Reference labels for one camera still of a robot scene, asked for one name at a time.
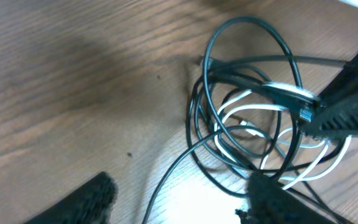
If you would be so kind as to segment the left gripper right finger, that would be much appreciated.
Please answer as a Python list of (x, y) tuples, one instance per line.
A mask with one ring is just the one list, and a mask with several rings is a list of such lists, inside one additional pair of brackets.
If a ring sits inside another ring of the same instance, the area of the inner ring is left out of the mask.
[(235, 211), (242, 224), (333, 224), (258, 172), (250, 175), (247, 191), (248, 211)]

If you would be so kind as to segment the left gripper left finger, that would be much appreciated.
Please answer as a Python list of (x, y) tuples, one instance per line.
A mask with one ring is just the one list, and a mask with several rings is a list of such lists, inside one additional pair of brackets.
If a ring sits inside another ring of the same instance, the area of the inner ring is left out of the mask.
[(108, 224), (116, 199), (114, 179), (100, 172), (25, 224)]

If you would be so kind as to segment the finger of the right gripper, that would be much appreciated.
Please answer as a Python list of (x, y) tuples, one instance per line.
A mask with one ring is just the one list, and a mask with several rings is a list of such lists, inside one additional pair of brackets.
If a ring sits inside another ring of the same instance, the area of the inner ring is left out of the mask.
[(302, 123), (300, 130), (316, 138), (358, 136), (358, 54), (344, 64), (318, 98), (311, 121)]

